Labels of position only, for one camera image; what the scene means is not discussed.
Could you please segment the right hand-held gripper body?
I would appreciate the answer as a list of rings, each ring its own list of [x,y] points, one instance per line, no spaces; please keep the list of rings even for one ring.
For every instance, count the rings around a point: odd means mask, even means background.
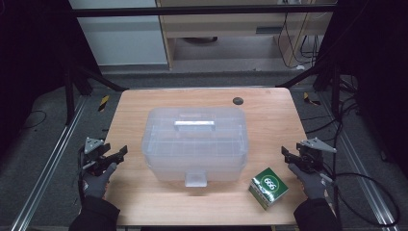
[[[303,140],[300,142],[303,145],[299,151],[301,162],[299,168],[307,173],[321,171],[323,169],[322,152],[335,154],[337,149],[328,145],[318,138]]]

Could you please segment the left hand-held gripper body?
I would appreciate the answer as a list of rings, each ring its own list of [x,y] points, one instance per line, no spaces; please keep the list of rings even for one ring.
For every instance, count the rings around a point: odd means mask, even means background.
[[[102,153],[104,141],[100,139],[86,138],[84,147],[84,162],[82,169],[87,173],[93,173],[100,176],[106,171],[109,163],[109,157]]]

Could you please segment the green white carton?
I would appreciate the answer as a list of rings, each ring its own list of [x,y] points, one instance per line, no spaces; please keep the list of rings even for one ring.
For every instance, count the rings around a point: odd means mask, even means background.
[[[265,210],[284,195],[288,189],[289,187],[270,167],[254,176],[248,188]]]

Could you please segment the clear plastic storage box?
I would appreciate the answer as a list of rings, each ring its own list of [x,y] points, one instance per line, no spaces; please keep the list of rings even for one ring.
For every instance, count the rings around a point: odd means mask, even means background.
[[[205,187],[236,181],[247,162],[244,111],[234,107],[155,108],[141,140],[147,166],[160,181]]]

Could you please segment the person's right hand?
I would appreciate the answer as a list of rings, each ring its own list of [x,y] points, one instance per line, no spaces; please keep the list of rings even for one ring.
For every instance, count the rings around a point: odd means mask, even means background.
[[[295,164],[288,164],[288,169],[300,180],[303,191],[309,199],[325,198],[325,185],[318,173],[306,173]]]

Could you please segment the person's left hand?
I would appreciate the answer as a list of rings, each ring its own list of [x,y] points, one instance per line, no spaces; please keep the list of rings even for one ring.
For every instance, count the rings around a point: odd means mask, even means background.
[[[106,192],[111,175],[115,172],[117,163],[111,163],[106,171],[100,176],[95,176],[85,173],[83,177],[83,192],[84,196],[92,196],[96,198],[103,198]]]

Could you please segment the yellow black floor tape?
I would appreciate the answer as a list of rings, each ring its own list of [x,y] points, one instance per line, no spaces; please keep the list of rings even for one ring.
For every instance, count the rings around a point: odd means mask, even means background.
[[[318,100],[312,100],[307,92],[303,92],[303,101],[311,105],[320,105],[320,102]]]
[[[106,105],[107,105],[107,103],[109,101],[109,98],[110,98],[109,95],[104,95],[102,97],[101,102],[100,102],[99,107],[98,107],[98,110],[97,110],[98,112],[103,112],[104,111],[104,109],[105,109],[105,107],[106,107]]]

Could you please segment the black metal stand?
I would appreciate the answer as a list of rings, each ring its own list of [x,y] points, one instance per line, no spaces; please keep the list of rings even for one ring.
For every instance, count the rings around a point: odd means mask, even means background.
[[[313,67],[298,74],[292,80],[277,85],[277,88],[289,89],[302,80],[316,75],[317,79],[313,84],[313,89],[317,91],[325,90],[331,86],[331,112],[335,118],[340,117],[340,66],[335,62],[318,62]]]
[[[83,66],[70,65],[64,70],[64,90],[65,90],[65,102],[66,102],[66,125],[73,121],[75,115],[74,109],[74,96],[73,87],[76,86],[78,91],[82,95],[90,95],[92,93],[92,87],[88,82],[88,78],[91,78],[100,84],[115,91],[125,91],[127,88],[121,87],[106,78],[101,74],[97,74]]]

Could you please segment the white cabinet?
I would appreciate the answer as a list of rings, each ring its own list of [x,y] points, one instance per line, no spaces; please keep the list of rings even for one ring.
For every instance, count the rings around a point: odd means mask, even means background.
[[[69,0],[74,10],[155,8],[155,0]],[[78,19],[100,66],[167,64],[157,16],[81,17]]]

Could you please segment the dark curtain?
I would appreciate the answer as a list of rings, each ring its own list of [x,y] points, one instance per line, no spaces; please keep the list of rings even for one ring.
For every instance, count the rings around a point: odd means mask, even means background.
[[[35,20],[40,13],[70,8],[69,0],[0,0],[0,158],[34,101],[64,85],[63,68]]]
[[[357,78],[357,101],[408,178],[408,0],[337,0],[319,58]]]

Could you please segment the light wooden desk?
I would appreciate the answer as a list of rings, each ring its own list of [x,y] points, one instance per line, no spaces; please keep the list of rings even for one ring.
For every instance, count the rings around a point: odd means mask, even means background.
[[[315,5],[336,0],[155,0],[159,7]],[[236,13],[163,15],[166,39],[273,35],[284,64],[300,63],[304,38],[325,34],[332,13]]]

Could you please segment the aluminium floor rail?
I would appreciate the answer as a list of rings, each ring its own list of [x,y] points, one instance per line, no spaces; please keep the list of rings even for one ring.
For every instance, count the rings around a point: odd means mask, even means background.
[[[36,212],[38,205],[40,204],[44,193],[54,175],[54,172],[60,162],[61,157],[70,141],[72,134],[78,124],[79,119],[82,116],[84,108],[88,102],[87,96],[80,96],[77,105],[74,108],[73,118],[64,127],[57,143],[55,144],[44,168],[29,197],[27,198],[24,206],[18,213],[17,217],[13,221],[9,231],[26,231],[34,213]]]
[[[360,187],[374,213],[376,223],[382,231],[400,231],[397,226],[400,211],[395,199],[380,183],[376,182],[367,172],[358,157],[349,136],[340,124],[335,125],[337,131],[334,142],[339,145],[335,157],[345,156],[352,168],[350,175],[355,175]]]

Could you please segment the black horizontal frame bar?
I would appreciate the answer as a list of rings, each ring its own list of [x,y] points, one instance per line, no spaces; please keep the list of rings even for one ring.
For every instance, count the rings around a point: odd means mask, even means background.
[[[235,13],[326,13],[334,12],[335,4],[317,5],[237,5],[160,8],[81,9],[70,11],[76,17],[196,15]]]

